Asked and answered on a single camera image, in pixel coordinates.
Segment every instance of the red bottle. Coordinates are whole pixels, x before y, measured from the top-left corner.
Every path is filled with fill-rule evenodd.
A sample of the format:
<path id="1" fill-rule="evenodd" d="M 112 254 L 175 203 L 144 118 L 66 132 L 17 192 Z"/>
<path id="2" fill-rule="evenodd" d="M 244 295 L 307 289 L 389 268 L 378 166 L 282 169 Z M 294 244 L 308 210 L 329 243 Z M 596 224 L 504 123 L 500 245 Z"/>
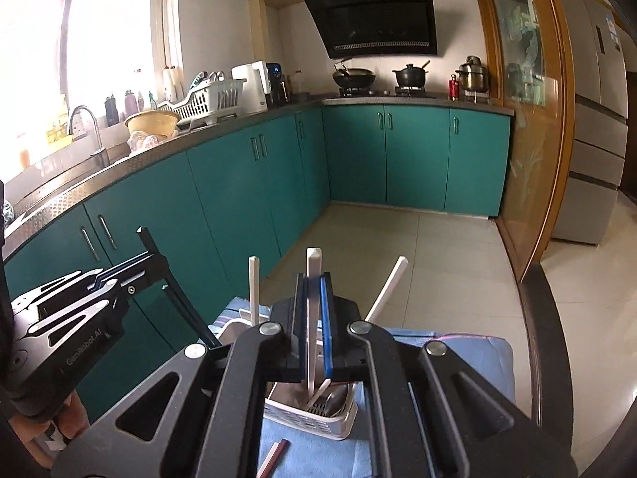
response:
<path id="1" fill-rule="evenodd" d="M 449 81 L 449 100 L 458 100 L 460 98 L 460 83 L 456 74 L 451 75 Z"/>

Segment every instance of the dish rack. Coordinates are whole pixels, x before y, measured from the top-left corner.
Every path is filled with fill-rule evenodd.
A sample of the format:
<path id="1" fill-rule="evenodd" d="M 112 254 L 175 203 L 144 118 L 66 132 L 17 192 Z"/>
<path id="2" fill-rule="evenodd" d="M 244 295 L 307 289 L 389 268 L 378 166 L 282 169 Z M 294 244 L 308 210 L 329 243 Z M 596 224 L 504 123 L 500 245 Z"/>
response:
<path id="1" fill-rule="evenodd" d="M 224 345 L 235 341 L 241 333 L 252 326 L 250 321 L 242 318 L 235 318 L 228 321 L 218 338 Z M 322 360 L 321 350 L 322 342 L 317 340 L 317 349 L 319 352 L 318 360 Z M 317 365 L 317 381 L 321 382 L 324 373 L 323 365 Z M 293 429 L 300 429 L 306 433 L 313 433 L 326 439 L 334 441 L 342 441 L 349 437 L 354 425 L 358 405 L 356 404 L 356 393 L 360 384 L 349 383 L 349 390 L 345 399 L 345 405 L 338 415 L 334 417 L 323 417 L 315 415 L 308 411 L 302 410 L 299 401 L 295 395 L 299 389 L 298 384 L 293 383 L 275 383 L 272 390 L 266 398 L 266 404 L 263 416 L 266 419 L 283 424 Z"/>
<path id="2" fill-rule="evenodd" d="M 158 104 L 158 110 L 174 111 L 180 116 L 177 125 L 205 122 L 213 125 L 220 118 L 238 116 L 241 113 L 241 96 L 246 79 L 206 81 L 188 92 L 184 100 L 172 104 L 167 100 Z"/>

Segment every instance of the red chopstick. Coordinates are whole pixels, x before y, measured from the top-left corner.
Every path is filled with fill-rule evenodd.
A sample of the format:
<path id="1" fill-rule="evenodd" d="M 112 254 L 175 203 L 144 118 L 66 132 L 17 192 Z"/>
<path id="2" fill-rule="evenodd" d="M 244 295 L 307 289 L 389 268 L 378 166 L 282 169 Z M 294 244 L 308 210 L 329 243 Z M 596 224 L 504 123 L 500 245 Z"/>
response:
<path id="1" fill-rule="evenodd" d="M 289 444 L 290 442 L 286 441 L 286 439 L 281 439 L 281 441 L 275 442 L 275 444 L 272 445 L 266 459 L 259 468 L 259 472 L 257 472 L 257 478 L 270 478 L 270 475 L 276 467 L 276 462 L 281 458 L 283 451 Z"/>

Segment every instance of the faucet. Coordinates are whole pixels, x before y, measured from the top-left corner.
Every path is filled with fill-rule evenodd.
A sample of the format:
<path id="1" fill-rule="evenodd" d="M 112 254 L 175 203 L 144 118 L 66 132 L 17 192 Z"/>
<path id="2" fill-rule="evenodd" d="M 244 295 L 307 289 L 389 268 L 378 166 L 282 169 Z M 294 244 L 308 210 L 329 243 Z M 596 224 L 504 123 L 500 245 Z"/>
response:
<path id="1" fill-rule="evenodd" d="M 100 128 L 98 127 L 98 121 L 95 118 L 95 115 L 93 114 L 93 112 L 87 106 L 80 105 L 74 108 L 72 113 L 69 115 L 69 123 L 68 123 L 68 128 L 66 132 L 69 135 L 73 134 L 73 117 L 77 113 L 79 113 L 81 110 L 88 111 L 88 114 L 90 114 L 91 119 L 93 119 L 93 127 L 95 129 L 95 135 L 98 137 L 98 150 L 95 151 L 93 154 L 91 154 L 90 157 L 97 159 L 98 165 L 100 165 L 102 169 L 105 169 L 111 164 L 110 160 L 108 159 L 108 151 L 104 149 L 104 146 L 102 144 L 102 137 L 100 136 Z"/>

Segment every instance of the window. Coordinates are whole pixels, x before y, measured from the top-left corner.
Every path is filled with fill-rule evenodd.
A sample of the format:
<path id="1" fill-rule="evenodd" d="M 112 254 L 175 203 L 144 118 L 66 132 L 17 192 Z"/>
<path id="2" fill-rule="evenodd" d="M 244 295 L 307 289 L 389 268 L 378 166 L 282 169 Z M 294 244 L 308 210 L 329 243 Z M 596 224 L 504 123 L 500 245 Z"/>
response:
<path id="1" fill-rule="evenodd" d="M 24 148 L 31 164 L 52 152 L 46 132 L 62 94 L 69 111 L 84 104 L 97 117 L 111 93 L 120 112 L 126 90 L 157 97 L 164 60 L 154 62 L 153 41 L 163 34 L 153 31 L 152 1 L 0 0 L 0 179 L 21 172 Z"/>

